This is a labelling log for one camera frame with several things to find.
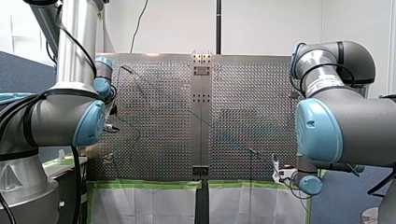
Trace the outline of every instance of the green tape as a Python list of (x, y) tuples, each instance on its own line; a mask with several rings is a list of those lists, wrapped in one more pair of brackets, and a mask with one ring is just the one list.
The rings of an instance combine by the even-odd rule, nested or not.
[(87, 183), (87, 200), (88, 200), (88, 211), (87, 211), (87, 219), (88, 224), (91, 223), (91, 214), (92, 214), (92, 198), (93, 198), (93, 188), (90, 187), (89, 183)]
[(110, 181), (92, 181), (87, 185), (91, 189), (200, 189), (200, 181), (158, 182), (145, 180), (116, 179)]
[(323, 178), (327, 173), (327, 170), (318, 170), (319, 178)]
[(305, 216), (305, 223), (306, 224), (310, 224), (311, 223), (311, 200), (312, 199), (308, 199), (306, 201), (306, 210), (308, 210), (308, 212), (306, 213), (306, 216)]
[(211, 189), (237, 189), (242, 187), (253, 187), (257, 189), (289, 189), (283, 184), (259, 180), (209, 180), (208, 182)]

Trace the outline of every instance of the small metal part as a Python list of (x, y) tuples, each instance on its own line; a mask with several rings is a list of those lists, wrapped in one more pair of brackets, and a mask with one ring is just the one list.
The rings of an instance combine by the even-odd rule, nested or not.
[(61, 210), (64, 207), (64, 201), (59, 202), (59, 210)]
[(209, 167), (208, 166), (193, 166), (192, 174), (193, 175), (209, 175)]
[(209, 76), (210, 67), (207, 66), (194, 66), (194, 75), (195, 76)]
[(290, 99), (298, 99), (298, 96), (299, 96), (299, 94), (297, 91), (292, 91), (290, 93)]

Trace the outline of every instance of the robotic arm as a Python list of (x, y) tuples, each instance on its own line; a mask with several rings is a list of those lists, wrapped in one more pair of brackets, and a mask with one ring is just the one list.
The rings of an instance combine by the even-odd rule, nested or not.
[[(89, 146), (99, 140), (115, 98), (112, 63), (92, 60), (102, 0), (65, 0), (62, 9), (55, 6), (57, 1), (25, 2), (57, 52), (58, 70), (55, 85), (41, 94), (0, 96), (0, 200), (5, 205), (0, 206), (0, 222), (54, 224), (59, 217), (58, 184), (48, 181), (38, 148)], [(57, 18), (61, 14), (62, 22)]]
[[(300, 79), (296, 89), (306, 97), (295, 112), (299, 170), (333, 166), (362, 171), (350, 164), (395, 166), (396, 101), (365, 98), (367, 85), (375, 81), (375, 63), (363, 46), (348, 41), (300, 44), (290, 73)], [(295, 184), (306, 184), (304, 191), (308, 193), (321, 188), (314, 177), (300, 182), (307, 176), (299, 172)], [(380, 206), (380, 224), (396, 219), (394, 185)]]

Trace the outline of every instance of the metal frame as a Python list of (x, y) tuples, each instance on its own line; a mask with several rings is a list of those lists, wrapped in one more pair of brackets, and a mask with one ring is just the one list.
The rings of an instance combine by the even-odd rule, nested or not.
[[(185, 106), (184, 109), (188, 111), (189, 113), (189, 118), (190, 118), (190, 148), (186, 148), (187, 151), (191, 154), (191, 162), (190, 162), (190, 173), (188, 175), (184, 176), (133, 176), (133, 175), (123, 175), (123, 176), (114, 176), (115, 173), (114, 171), (111, 172), (109, 170), (114, 170), (114, 168), (109, 167), (104, 168), (101, 167), (99, 170), (96, 170), (96, 173), (102, 173), (102, 176), (99, 177), (99, 179), (106, 179), (106, 178), (143, 178), (147, 180), (157, 180), (157, 181), (174, 181), (174, 180), (192, 180), (192, 179), (201, 179), (201, 180), (206, 180), (208, 178), (216, 178), (216, 179), (239, 179), (239, 178), (244, 178), (244, 179), (249, 179), (252, 176), (246, 175), (246, 173), (238, 173), (236, 171), (236, 174), (234, 177), (233, 174), (228, 174), (227, 172), (229, 169), (239, 169), (238, 167), (228, 167), (228, 170), (225, 169), (223, 172), (223, 176), (219, 175), (208, 175), (207, 173), (211, 174), (211, 167), (213, 167), (213, 158), (211, 158), (211, 153), (213, 153), (213, 122), (214, 120), (217, 120), (219, 118), (219, 113), (213, 114), (213, 102), (218, 102), (219, 99), (215, 99), (216, 97), (216, 91), (212, 90), (214, 85), (217, 85), (217, 80), (216, 76), (219, 74), (219, 71), (222, 68), (227, 68), (229, 64), (239, 66), (241, 65), (242, 67), (249, 67), (253, 66), (254, 69), (260, 68), (260, 71), (252, 71), (253, 73), (260, 73), (264, 71), (268, 66), (268, 69), (273, 69), (275, 72), (277, 72), (281, 77), (280, 77), (280, 83), (276, 83), (275, 85), (282, 85), (282, 90), (286, 90), (285, 94), (283, 96), (290, 97), (293, 95), (293, 92), (290, 88), (290, 84), (287, 81), (288, 80), (288, 75), (289, 71), (287, 71), (287, 68), (289, 68), (290, 64), (290, 57), (278, 57), (278, 56), (228, 56), (228, 55), (210, 55), (210, 54), (100, 54), (99, 56), (105, 56), (112, 60), (115, 63), (115, 68), (113, 72), (113, 83), (117, 85), (118, 78), (117, 78), (117, 73), (118, 73), (118, 67), (121, 64), (137, 64), (137, 63), (148, 63), (148, 66), (150, 69), (155, 70), (158, 69), (155, 66), (158, 65), (156, 62), (167, 62), (166, 64), (170, 66), (173, 66), (172, 64), (178, 64), (182, 63), (183, 66), (188, 66), (189, 72), (184, 74), (183, 76), (186, 76), (187, 78), (190, 79), (189, 85), (190, 85), (190, 91), (184, 91), (185, 93), (188, 92), (188, 100), (186, 98), (179, 99), (182, 102), (187, 102), (187, 107)], [(133, 103), (136, 101), (136, 99), (131, 98), (131, 102)], [(281, 106), (284, 106), (285, 104), (285, 99), (282, 101), (283, 103), (280, 104)], [(293, 109), (293, 107), (296, 105), (297, 100), (292, 99), (290, 97), (290, 109)], [(105, 150), (100, 149), (99, 153), (99, 160), (103, 160), (108, 156), (108, 152), (113, 151), (114, 148), (107, 148)], [(97, 163), (98, 160), (94, 161), (96, 167), (100, 167), (101, 165)], [(265, 177), (266, 173), (269, 171), (272, 171), (272, 168), (269, 167), (267, 164), (262, 165), (263, 161), (259, 160), (257, 158), (253, 158), (253, 169), (255, 175), (253, 176), (254, 179), (268, 179), (270, 176), (268, 175)], [(157, 167), (160, 164), (152, 164), (154, 167)], [(181, 170), (187, 171), (186, 162), (181, 164), (183, 167), (180, 167)]]

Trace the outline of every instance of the metal post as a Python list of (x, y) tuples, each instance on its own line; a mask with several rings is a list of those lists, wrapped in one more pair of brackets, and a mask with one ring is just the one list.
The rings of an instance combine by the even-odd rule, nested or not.
[(46, 6), (30, 5), (35, 14), (35, 19), (40, 25), (41, 31), (49, 42), (49, 47), (54, 55), (58, 54), (59, 27), (56, 24), (56, 12), (58, 8), (55, 4)]
[(217, 0), (216, 12), (216, 54), (221, 54), (221, 0)]

